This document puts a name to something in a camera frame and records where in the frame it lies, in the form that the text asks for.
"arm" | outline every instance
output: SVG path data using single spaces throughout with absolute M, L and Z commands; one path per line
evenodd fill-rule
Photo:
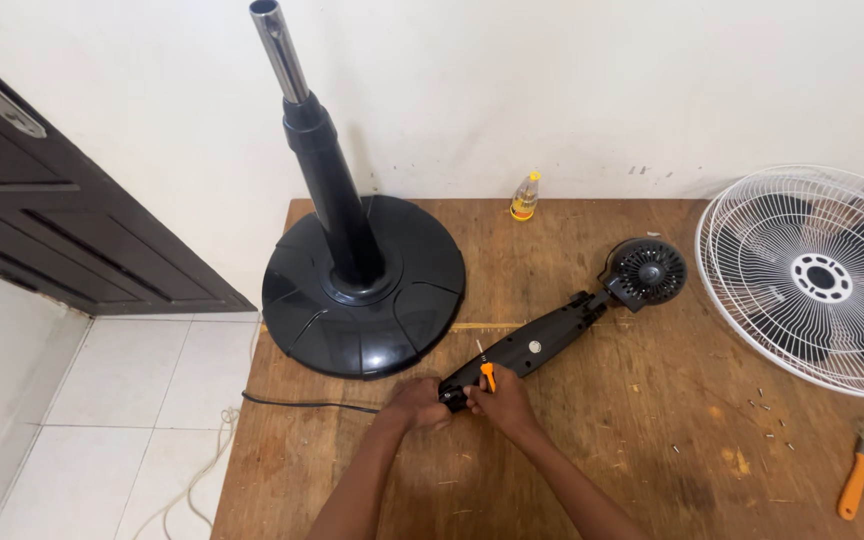
M 375 415 L 339 485 L 318 512 L 307 540 L 376 538 L 385 483 L 402 437 L 426 426 L 438 430 L 451 419 L 449 408 L 439 403 L 438 377 L 397 384 L 389 402 Z
M 494 366 L 494 394 L 466 386 L 467 405 L 486 416 L 528 458 L 545 479 L 583 540 L 645 540 L 648 537 L 614 500 L 556 448 L 536 419 L 525 384 L 508 368 Z

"fan grill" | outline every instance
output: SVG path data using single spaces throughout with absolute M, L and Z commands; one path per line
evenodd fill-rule
M 705 209 L 696 257 L 719 311 L 757 350 L 864 396 L 864 178 L 798 165 L 742 178 Z
M 661 267 L 661 281 L 648 284 L 642 280 L 640 271 L 646 264 Z M 677 295 L 686 282 L 686 263 L 679 252 L 665 242 L 635 241 L 616 254 L 614 266 L 622 289 L 647 304 L 666 302 Z

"door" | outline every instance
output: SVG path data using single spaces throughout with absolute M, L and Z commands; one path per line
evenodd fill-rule
M 0 277 L 93 315 L 255 309 L 2 80 Z

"white tile floor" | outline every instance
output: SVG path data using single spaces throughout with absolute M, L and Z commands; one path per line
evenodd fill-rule
M 0 540 L 131 540 L 215 455 L 238 408 L 258 313 L 100 317 L 89 330 L 0 512 Z M 215 515 L 229 452 L 193 491 Z M 174 538 L 208 539 L 178 504 Z M 162 520 L 142 532 L 164 539 Z

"person's left hand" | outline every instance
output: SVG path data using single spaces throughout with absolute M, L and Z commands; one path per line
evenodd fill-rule
M 449 408 L 439 402 L 438 376 L 399 381 L 391 390 L 391 399 L 379 411 L 379 417 L 404 423 L 405 430 L 435 426 L 440 430 L 452 422 Z

